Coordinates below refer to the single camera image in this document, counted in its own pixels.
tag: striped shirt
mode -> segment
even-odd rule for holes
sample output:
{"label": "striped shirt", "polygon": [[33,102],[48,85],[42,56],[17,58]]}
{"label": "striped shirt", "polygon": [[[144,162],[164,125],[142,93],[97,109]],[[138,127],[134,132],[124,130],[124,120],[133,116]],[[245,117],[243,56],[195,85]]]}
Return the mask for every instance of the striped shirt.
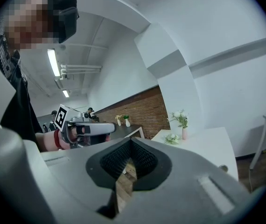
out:
{"label": "striped shirt", "polygon": [[[5,77],[10,80],[11,75],[14,73],[15,69],[20,69],[21,71],[21,62],[20,62],[20,53],[15,51],[14,55],[11,56],[7,49],[7,39],[5,37],[5,25],[4,17],[0,15],[0,61],[2,65],[2,72]],[[27,82],[25,74],[22,74],[24,82]]]}

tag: white arch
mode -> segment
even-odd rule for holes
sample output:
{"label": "white arch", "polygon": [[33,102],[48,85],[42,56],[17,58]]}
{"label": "white arch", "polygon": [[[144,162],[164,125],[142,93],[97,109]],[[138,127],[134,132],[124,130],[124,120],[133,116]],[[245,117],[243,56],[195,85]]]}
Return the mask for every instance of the white arch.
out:
{"label": "white arch", "polygon": [[150,22],[126,0],[77,0],[79,12],[99,15],[141,33]]}

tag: red wristband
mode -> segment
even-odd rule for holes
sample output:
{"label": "red wristband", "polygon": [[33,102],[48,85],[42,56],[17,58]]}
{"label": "red wristband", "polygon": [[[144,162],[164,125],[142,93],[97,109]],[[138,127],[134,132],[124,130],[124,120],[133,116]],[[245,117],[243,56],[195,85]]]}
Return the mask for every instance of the red wristband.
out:
{"label": "red wristband", "polygon": [[54,142],[55,142],[55,145],[56,145],[56,147],[58,147],[58,149],[64,149],[63,147],[60,146],[58,132],[59,132],[59,129],[56,129],[54,131]]}

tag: ceiling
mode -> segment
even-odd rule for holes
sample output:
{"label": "ceiling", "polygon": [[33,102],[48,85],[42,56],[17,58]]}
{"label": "ceiling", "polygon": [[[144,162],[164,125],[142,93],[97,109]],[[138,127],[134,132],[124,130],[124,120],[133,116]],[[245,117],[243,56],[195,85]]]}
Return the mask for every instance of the ceiling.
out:
{"label": "ceiling", "polygon": [[[129,0],[138,5],[142,0]],[[123,25],[98,15],[79,12],[77,32],[63,44],[40,44],[36,49],[21,50],[22,71],[28,78],[31,99],[62,93],[54,81],[47,49],[55,48],[57,64],[103,65],[109,45]],[[63,88],[70,97],[85,94],[95,74],[68,75]]]}

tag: floor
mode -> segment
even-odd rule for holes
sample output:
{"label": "floor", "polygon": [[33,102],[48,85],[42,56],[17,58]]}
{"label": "floor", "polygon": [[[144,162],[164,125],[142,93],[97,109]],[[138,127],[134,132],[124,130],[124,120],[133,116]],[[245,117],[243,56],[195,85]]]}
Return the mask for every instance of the floor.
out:
{"label": "floor", "polygon": [[[249,165],[253,157],[237,160],[239,182],[251,192],[249,183]],[[122,174],[116,182],[116,193],[119,212],[121,212],[132,196],[132,186],[136,181],[136,172],[132,160],[126,166],[126,174]],[[251,171],[252,190],[266,185],[266,151],[260,156],[255,168]]]}

